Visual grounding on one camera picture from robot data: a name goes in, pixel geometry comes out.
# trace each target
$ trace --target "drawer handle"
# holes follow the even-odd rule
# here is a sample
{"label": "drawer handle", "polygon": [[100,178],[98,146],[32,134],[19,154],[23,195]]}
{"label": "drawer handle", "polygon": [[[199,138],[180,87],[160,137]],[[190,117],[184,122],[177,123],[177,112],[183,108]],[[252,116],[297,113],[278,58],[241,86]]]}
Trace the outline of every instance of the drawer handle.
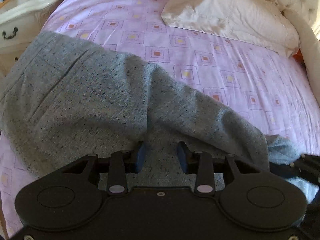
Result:
{"label": "drawer handle", "polygon": [[18,32],[18,28],[17,28],[17,27],[14,27],[14,29],[13,29],[13,35],[6,37],[7,33],[6,33],[5,31],[3,31],[3,32],[2,32],[2,36],[3,36],[3,38],[4,38],[5,40],[11,40],[11,39],[13,39],[13,38],[17,35],[17,32]]}

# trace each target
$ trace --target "pillowcase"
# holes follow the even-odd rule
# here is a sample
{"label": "pillowcase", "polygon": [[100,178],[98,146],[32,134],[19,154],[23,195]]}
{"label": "pillowcase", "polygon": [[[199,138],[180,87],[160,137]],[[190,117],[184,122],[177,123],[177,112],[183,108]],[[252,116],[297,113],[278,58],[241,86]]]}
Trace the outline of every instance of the pillowcase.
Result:
{"label": "pillowcase", "polygon": [[300,38],[300,50],[306,64],[307,75],[318,105],[320,106],[320,45],[313,30],[301,16],[291,10],[284,9],[284,16],[297,29]]}
{"label": "pillowcase", "polygon": [[245,41],[289,57],[299,49],[293,25],[269,0],[169,0],[168,26]]}

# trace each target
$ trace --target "white nightstand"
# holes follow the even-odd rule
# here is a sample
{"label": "white nightstand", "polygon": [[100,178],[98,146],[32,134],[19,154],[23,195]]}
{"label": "white nightstand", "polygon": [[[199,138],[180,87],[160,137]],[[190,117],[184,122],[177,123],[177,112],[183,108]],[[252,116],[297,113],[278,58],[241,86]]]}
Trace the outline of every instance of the white nightstand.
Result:
{"label": "white nightstand", "polygon": [[[5,76],[15,60],[40,33],[44,23],[63,0],[11,0],[0,8],[0,77]],[[18,31],[13,39],[5,40]]]}

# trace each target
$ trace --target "metal rivet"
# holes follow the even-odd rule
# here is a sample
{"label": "metal rivet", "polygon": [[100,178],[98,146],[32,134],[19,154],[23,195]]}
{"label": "metal rivet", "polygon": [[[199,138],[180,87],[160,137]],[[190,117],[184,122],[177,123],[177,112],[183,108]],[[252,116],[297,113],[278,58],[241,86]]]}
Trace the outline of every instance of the metal rivet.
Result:
{"label": "metal rivet", "polygon": [[26,235],[23,237],[23,240],[34,240],[32,236]]}
{"label": "metal rivet", "polygon": [[290,236],[288,240],[299,240],[299,237],[297,237],[297,236]]}
{"label": "metal rivet", "polygon": [[124,192],[124,186],[121,185],[113,185],[109,188],[109,191],[114,194],[119,194]]}
{"label": "metal rivet", "polygon": [[211,187],[210,185],[200,185],[197,187],[197,191],[201,193],[210,193],[213,191],[213,187]]}
{"label": "metal rivet", "polygon": [[160,192],[157,193],[157,196],[158,196],[158,197],[163,197],[164,195],[165,195],[165,193],[162,192],[162,191],[160,191]]}

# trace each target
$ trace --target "patterned bedsheet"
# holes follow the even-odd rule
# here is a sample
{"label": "patterned bedsheet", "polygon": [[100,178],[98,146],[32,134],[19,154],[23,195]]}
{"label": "patterned bedsheet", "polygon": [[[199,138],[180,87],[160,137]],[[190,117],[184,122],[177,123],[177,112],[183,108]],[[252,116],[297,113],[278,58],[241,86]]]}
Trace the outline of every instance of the patterned bedsheet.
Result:
{"label": "patterned bedsheet", "polygon": [[[289,137],[302,151],[319,155],[320,109],[305,69],[266,48],[167,27],[161,19],[167,1],[65,0],[44,30],[159,63],[176,81],[230,106],[263,133]],[[12,235],[21,227],[14,198],[34,178],[3,134],[0,174],[3,212]]]}

